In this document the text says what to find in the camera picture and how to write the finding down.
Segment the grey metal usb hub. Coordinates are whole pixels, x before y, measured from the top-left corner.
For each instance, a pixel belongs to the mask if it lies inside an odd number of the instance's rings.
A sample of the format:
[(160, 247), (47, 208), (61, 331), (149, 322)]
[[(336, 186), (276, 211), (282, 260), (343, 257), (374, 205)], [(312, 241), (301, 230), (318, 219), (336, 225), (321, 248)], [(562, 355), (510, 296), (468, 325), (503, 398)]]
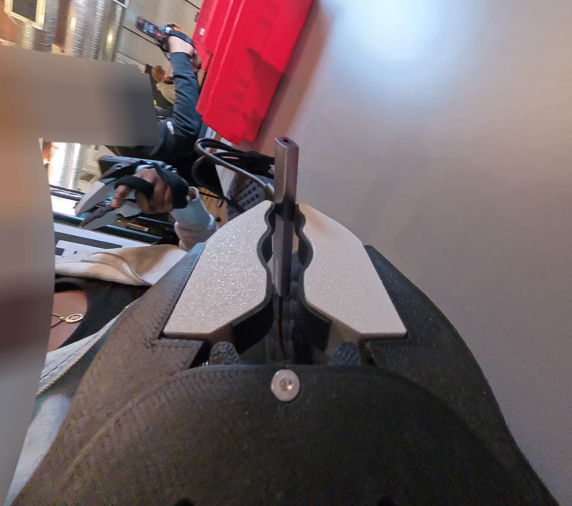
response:
[(299, 146), (285, 136), (275, 139), (273, 282), (276, 294), (290, 293), (290, 270), (295, 231)]

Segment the person's beige jacket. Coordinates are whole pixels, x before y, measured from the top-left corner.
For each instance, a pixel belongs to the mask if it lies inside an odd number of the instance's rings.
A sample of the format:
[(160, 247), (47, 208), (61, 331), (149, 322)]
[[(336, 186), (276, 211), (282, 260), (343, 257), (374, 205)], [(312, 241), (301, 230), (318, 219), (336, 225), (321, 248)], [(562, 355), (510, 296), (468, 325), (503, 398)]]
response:
[[(97, 282), (111, 282), (124, 286), (149, 288), (181, 261), (187, 252), (173, 245), (122, 247), (69, 257), (56, 257), (55, 274)], [(70, 346), (62, 346), (48, 353), (41, 373), (37, 396), (43, 395), (73, 367), (84, 362), (88, 354), (104, 338), (117, 319), (109, 317), (105, 324), (96, 324), (95, 331), (81, 331), (80, 338), (71, 339)]]

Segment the person's left hand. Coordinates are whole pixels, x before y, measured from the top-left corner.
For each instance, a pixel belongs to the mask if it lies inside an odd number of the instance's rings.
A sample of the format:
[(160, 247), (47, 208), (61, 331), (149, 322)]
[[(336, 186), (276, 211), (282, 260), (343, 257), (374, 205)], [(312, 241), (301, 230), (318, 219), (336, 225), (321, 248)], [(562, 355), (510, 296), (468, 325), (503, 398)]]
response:
[[(161, 179), (154, 168), (144, 167), (137, 170), (135, 177), (143, 179), (153, 187), (153, 195), (147, 198), (143, 193), (135, 191), (135, 200), (142, 212), (146, 214), (170, 213), (173, 208), (173, 192), (170, 186)], [(110, 206), (120, 208), (133, 189), (125, 185), (119, 185), (112, 197)]]

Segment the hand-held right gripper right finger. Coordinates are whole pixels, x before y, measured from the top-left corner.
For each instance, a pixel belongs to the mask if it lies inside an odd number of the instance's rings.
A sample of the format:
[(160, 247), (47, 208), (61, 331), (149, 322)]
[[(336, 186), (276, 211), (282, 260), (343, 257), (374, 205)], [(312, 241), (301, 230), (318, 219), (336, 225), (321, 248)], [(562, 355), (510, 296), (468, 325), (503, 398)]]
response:
[(338, 347), (407, 334), (365, 246), (342, 224), (308, 204), (297, 211), (299, 295), (315, 347)]

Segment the red plastic bin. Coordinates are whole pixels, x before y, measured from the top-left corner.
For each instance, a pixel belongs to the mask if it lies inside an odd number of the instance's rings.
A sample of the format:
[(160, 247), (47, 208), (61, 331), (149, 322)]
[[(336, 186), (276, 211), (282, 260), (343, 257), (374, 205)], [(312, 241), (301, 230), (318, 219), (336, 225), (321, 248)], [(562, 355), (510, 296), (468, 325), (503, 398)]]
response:
[(315, 0), (203, 0), (197, 52), (206, 72), (197, 104), (226, 141), (253, 142)]

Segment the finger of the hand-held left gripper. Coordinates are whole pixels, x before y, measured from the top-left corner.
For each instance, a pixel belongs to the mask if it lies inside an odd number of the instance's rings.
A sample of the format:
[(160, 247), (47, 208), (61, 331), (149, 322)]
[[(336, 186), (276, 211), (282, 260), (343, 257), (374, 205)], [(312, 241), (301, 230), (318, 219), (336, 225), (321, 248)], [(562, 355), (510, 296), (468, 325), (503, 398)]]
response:
[(75, 216), (82, 216), (91, 209), (107, 201), (115, 192), (116, 181), (96, 181), (91, 190), (84, 194), (75, 205)]
[(118, 220), (137, 216), (139, 216), (139, 205), (136, 202), (124, 202), (119, 208), (110, 205), (99, 206), (83, 215), (82, 227), (87, 230), (97, 230)]

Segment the person's left forearm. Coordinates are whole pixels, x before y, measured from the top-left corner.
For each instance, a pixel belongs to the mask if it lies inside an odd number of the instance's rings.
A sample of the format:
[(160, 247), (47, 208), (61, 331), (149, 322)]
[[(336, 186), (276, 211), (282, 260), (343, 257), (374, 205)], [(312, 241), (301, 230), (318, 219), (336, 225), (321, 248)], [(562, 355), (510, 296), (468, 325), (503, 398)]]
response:
[(185, 252), (199, 243), (205, 243), (218, 230), (215, 218), (208, 212), (198, 189), (190, 187), (186, 196), (186, 206), (173, 209), (170, 215), (175, 220), (175, 234), (178, 246)]

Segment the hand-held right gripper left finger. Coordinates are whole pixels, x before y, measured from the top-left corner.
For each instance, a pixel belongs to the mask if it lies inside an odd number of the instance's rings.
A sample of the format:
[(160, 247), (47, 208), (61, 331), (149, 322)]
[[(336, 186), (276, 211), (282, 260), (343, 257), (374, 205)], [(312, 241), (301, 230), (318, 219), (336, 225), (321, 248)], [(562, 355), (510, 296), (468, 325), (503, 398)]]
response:
[(163, 329), (165, 337), (231, 341), (233, 325), (268, 304), (272, 279), (262, 244), (271, 208), (264, 201), (207, 240)]

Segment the person's black shirt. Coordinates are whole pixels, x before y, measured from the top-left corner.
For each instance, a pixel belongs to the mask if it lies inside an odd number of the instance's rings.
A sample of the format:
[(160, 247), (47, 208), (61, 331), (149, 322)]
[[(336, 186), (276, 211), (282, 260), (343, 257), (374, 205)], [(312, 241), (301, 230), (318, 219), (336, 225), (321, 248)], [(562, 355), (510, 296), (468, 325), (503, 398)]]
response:
[(148, 286), (103, 280), (56, 278), (52, 314), (69, 316), (82, 313), (85, 316), (77, 325), (60, 324), (51, 329), (48, 351), (70, 345), (100, 331), (125, 307), (145, 294), (147, 289)]

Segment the grey perforated block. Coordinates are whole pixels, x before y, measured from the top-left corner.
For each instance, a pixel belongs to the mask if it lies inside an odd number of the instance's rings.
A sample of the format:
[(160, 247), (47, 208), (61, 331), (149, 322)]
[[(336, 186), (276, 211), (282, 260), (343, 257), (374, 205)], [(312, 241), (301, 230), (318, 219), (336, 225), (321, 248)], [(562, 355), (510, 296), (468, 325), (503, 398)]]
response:
[(234, 218), (266, 200), (265, 191), (250, 179), (235, 176), (228, 187), (226, 212)]

